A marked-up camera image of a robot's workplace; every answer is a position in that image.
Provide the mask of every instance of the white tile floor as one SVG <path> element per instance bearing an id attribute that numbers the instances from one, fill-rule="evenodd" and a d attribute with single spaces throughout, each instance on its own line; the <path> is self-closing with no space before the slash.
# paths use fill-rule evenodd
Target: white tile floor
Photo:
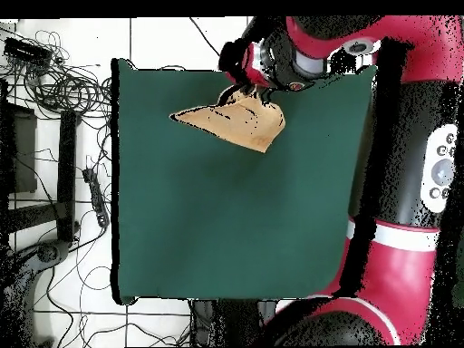
<path id="1" fill-rule="evenodd" d="M 220 51 L 226 41 L 237 39 L 247 26 L 247 17 L 217 17 L 195 18 L 198 25 L 208 37 L 209 41 Z M 93 65 L 87 67 L 100 82 L 111 76 L 110 62 L 112 58 L 131 59 L 138 68 L 159 68 L 164 65 L 183 65 L 187 69 L 210 69 L 217 67 L 218 57 L 203 40 L 195 25 L 187 17 L 178 18 L 137 18 L 137 19 L 51 19 L 51 20 L 21 20 L 17 25 L 17 32 L 25 37 L 43 40 L 46 43 L 47 34 L 40 32 L 56 32 L 61 37 L 62 47 L 69 53 L 69 65 Z M 4 40 L 8 33 L 0 31 L 0 39 Z M 0 52 L 3 52 L 3 41 L 0 41 Z M 0 56 L 0 63 L 5 58 Z M 17 97 L 26 97 L 24 87 L 17 88 Z M 16 99 L 16 103 L 25 105 L 24 101 Z M 36 115 L 43 115 L 35 108 Z M 102 126 L 103 119 L 87 119 L 95 127 Z M 96 160 L 100 149 L 97 146 L 96 130 L 85 124 L 78 128 L 77 165 L 85 167 L 88 156 Z M 58 156 L 59 122 L 38 122 L 36 150 L 50 149 L 53 156 Z M 111 144 L 108 142 L 106 150 L 111 156 Z M 50 159 L 51 154 L 41 152 L 37 158 Z M 111 175 L 111 163 L 103 162 Z M 48 193 L 56 198 L 57 165 L 54 162 L 37 160 L 36 171 L 42 178 Z M 105 189 L 111 183 L 111 178 L 103 176 L 101 169 L 99 179 L 101 187 Z M 34 194 L 18 194 L 16 198 L 46 198 L 42 186 L 39 184 Z M 90 191 L 82 179 L 76 180 L 76 200 L 90 200 Z M 21 207 L 27 204 L 17 202 Z M 76 203 L 76 219 L 80 220 L 85 212 L 92 207 L 85 203 Z M 21 249 L 36 242 L 41 234 L 54 228 L 54 223 L 27 229 L 10 236 L 12 247 Z M 79 264 L 79 273 L 85 278 L 97 266 L 111 266 L 111 228 L 107 234 L 99 239 L 91 249 L 85 246 L 79 252 L 70 254 L 65 261 L 56 267 L 51 291 L 52 299 L 66 310 L 76 313 L 73 315 L 73 325 L 70 332 L 62 342 L 62 346 L 82 348 L 84 341 L 91 347 L 124 347 L 151 346 L 157 340 L 152 336 L 174 336 L 178 338 L 189 323 L 189 308 L 187 302 L 164 299 L 140 299 L 138 303 L 130 306 L 127 311 L 127 320 L 130 324 L 126 328 L 126 307 L 116 305 L 111 298 L 109 285 L 109 270 L 98 268 L 87 278 L 86 284 L 93 288 L 104 288 L 98 291 L 88 287 L 82 288 L 82 282 L 75 268 L 90 250 L 85 259 Z M 82 224 L 81 241 L 86 242 L 95 238 L 100 232 L 93 213 L 85 216 Z M 44 238 L 54 238 L 52 231 Z M 48 270 L 40 277 L 35 291 L 35 326 L 38 335 L 54 336 L 54 346 L 62 338 L 71 319 L 68 314 L 47 313 L 57 311 L 45 294 L 46 287 L 51 278 Z M 86 322 L 85 335 L 79 335 L 78 312 L 98 313 L 87 314 L 83 317 Z M 121 327 L 119 331 L 104 333 L 103 331 Z M 172 343 L 174 339 L 166 339 L 165 343 Z"/>

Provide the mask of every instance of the button panel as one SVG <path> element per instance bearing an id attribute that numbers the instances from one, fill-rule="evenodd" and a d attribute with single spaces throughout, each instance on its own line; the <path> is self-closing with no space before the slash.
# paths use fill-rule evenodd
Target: button panel
<path id="1" fill-rule="evenodd" d="M 422 172 L 420 198 L 430 211 L 440 213 L 445 209 L 454 178 L 454 151 L 458 128 L 446 124 L 437 128 L 427 141 Z"/>

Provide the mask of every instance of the red robot arm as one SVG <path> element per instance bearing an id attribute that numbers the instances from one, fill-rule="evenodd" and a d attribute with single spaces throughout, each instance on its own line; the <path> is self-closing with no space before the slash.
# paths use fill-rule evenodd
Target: red robot arm
<path id="1" fill-rule="evenodd" d="M 258 16 L 225 45 L 219 69 L 238 84 L 302 91 L 340 72 L 329 63 L 335 54 L 350 67 L 379 41 L 339 271 L 326 289 L 278 312 L 261 344 L 423 339 L 455 172 L 460 16 Z"/>

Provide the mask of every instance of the beige fabric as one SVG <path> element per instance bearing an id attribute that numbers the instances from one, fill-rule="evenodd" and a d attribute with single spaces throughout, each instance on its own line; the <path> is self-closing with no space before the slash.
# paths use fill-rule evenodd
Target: beige fabric
<path id="1" fill-rule="evenodd" d="M 170 118 L 263 153 L 285 126 L 280 107 L 263 103 L 256 89 L 247 96 L 239 91 L 232 93 L 225 105 L 180 111 Z"/>

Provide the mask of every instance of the green fabric sheet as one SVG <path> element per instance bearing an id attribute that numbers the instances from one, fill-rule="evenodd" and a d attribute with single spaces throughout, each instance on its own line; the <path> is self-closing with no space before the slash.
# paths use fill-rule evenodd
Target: green fabric sheet
<path id="1" fill-rule="evenodd" d="M 121 296 L 303 297 L 339 266 L 374 68 L 273 94 L 266 154 L 171 121 L 213 104 L 221 72 L 120 66 Z"/>

